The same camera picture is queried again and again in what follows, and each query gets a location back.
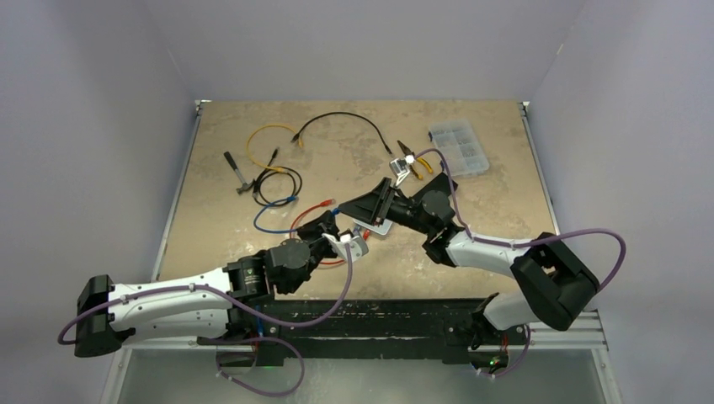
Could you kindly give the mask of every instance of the wall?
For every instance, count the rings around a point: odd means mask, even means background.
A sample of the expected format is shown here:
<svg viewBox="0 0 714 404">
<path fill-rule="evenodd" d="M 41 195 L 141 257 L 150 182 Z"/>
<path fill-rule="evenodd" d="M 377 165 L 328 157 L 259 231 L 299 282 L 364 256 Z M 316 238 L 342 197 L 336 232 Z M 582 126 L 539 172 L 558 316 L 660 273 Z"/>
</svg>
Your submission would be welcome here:
<svg viewBox="0 0 714 404">
<path fill-rule="evenodd" d="M 599 300 L 625 402 L 711 402 L 714 3 L 590 1 L 530 105 L 564 230 L 629 243 Z M 575 244 L 605 274 L 615 244 Z"/>
<path fill-rule="evenodd" d="M 56 334 L 87 279 L 147 281 L 193 105 L 145 6 L 0 3 L 0 396 L 97 402 Z"/>
<path fill-rule="evenodd" d="M 147 0 L 211 99 L 530 99 L 583 3 Z"/>
</svg>

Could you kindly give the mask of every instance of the pliers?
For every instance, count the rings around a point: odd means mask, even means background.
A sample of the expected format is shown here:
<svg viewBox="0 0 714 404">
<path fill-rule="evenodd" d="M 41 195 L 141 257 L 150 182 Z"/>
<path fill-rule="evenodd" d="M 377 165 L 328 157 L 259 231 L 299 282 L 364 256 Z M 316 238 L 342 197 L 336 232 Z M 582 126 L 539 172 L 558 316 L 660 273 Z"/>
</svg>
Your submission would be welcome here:
<svg viewBox="0 0 714 404">
<path fill-rule="evenodd" d="M 407 145 L 402 143 L 402 141 L 397 141 L 397 144 L 399 145 L 399 148 L 402 149 L 402 153 L 404 153 L 404 156 L 408 156 L 408 155 L 413 156 L 414 155 L 414 152 L 412 151 L 412 149 L 408 148 Z M 426 160 L 424 160 L 423 157 L 419 157 L 419 158 L 415 157 L 415 160 L 420 162 L 424 166 L 424 168 L 426 168 L 426 171 L 429 174 L 434 173 L 434 169 L 429 165 L 428 162 L 426 162 Z M 412 174 L 414 174 L 414 177 L 416 177 L 417 179 L 424 179 L 424 176 L 422 176 L 422 174 L 418 173 L 417 170 L 414 169 L 414 166 L 410 165 L 409 170 L 412 172 Z"/>
</svg>

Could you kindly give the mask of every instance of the tabletop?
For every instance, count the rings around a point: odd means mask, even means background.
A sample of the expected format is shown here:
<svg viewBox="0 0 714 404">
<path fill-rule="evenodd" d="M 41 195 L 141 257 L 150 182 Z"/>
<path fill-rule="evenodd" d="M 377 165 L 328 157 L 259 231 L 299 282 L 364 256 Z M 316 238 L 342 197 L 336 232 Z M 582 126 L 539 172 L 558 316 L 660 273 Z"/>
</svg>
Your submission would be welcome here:
<svg viewBox="0 0 714 404">
<path fill-rule="evenodd" d="M 299 129 L 310 118 L 331 111 L 348 111 L 372 120 L 395 156 L 401 140 L 415 152 L 432 147 L 430 124 L 445 120 L 471 122 L 488 157 L 490 168 L 474 177 L 457 178 L 456 192 L 464 220 L 479 233 L 507 238 L 537 237 L 553 231 L 552 218 L 536 163 L 515 101 L 284 101 L 206 103 L 185 174 L 175 216 L 168 233 L 159 280 L 196 275 L 260 249 L 278 245 L 286 235 L 253 228 L 260 206 L 250 193 L 238 195 L 240 185 L 223 157 L 233 155 L 245 178 L 255 178 L 262 168 L 246 156 L 247 138 L 262 125 L 282 123 Z M 325 199 L 339 202 L 371 191 L 383 177 L 392 178 L 387 154 L 374 128 L 346 115 L 320 119 L 304 132 L 304 147 L 290 143 L 292 133 L 269 128 L 250 144 L 254 156 L 266 162 L 280 148 L 274 165 L 291 167 L 304 180 L 296 202 L 270 209 L 260 218 L 269 229 L 287 229 L 306 208 Z M 427 161 L 439 172 L 438 157 Z M 425 185 L 409 176 L 402 184 L 406 195 Z M 268 199 L 287 196 L 292 183 L 287 176 L 267 179 Z M 306 221 L 323 210 L 313 212 Z M 337 216 L 341 230 L 353 224 Z M 432 263 L 421 248 L 425 237 L 405 227 L 393 226 L 384 237 L 370 237 L 370 252 L 354 265 L 350 299 L 467 298 L 517 289 L 503 275 L 478 268 L 450 268 Z M 344 287 L 344 265 L 321 266 L 312 279 L 293 295 L 282 299 L 334 299 Z"/>
</svg>

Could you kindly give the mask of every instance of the red cable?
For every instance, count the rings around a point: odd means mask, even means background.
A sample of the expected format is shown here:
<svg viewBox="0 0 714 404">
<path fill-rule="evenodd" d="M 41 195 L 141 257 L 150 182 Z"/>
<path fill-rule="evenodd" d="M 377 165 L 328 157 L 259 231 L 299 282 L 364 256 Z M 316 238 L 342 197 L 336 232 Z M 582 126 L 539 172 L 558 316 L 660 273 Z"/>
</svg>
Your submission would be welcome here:
<svg viewBox="0 0 714 404">
<path fill-rule="evenodd" d="M 332 204 L 334 204 L 334 203 L 335 203 L 335 200 L 334 200 L 334 199 L 325 199 L 324 201 L 320 202 L 319 204 L 307 208 L 304 212 L 300 213 L 300 214 L 295 218 L 295 220 L 294 220 L 294 221 L 292 222 L 292 224 L 290 225 L 290 229 L 291 229 L 291 230 L 295 229 L 295 226 L 302 220 L 302 218 L 304 218 L 308 213 L 312 212 L 313 210 L 318 209 L 318 208 L 323 208 L 323 207 L 325 207 L 325 206 L 330 206 L 330 205 L 332 205 Z M 296 233 L 295 231 L 291 231 L 291 232 L 290 232 L 290 238 L 293 238 L 293 235 L 295 235 L 295 233 Z M 369 230 L 365 230 L 365 233 L 362 235 L 362 238 L 364 238 L 365 240 L 367 240 L 367 237 L 369 237 L 369 236 L 370 236 L 370 231 L 369 231 Z M 338 264 L 340 264 L 340 263 L 344 263 L 344 260 L 343 260 L 343 259 L 339 259 L 339 260 L 337 260 L 337 261 L 321 261 L 321 262 L 320 262 L 321 265 L 338 265 Z"/>
</svg>

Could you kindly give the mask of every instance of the hammer head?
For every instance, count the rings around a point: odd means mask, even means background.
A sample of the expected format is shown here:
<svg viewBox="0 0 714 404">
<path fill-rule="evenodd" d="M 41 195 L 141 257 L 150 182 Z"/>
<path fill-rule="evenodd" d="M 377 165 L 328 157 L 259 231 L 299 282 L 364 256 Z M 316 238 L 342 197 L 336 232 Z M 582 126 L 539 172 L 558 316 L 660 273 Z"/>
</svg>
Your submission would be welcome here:
<svg viewBox="0 0 714 404">
<path fill-rule="evenodd" d="M 241 188 L 236 188 L 236 192 L 238 192 L 239 195 L 248 192 L 253 187 L 253 183 L 255 183 L 255 180 L 252 180 L 250 183 L 244 183 Z"/>
</svg>

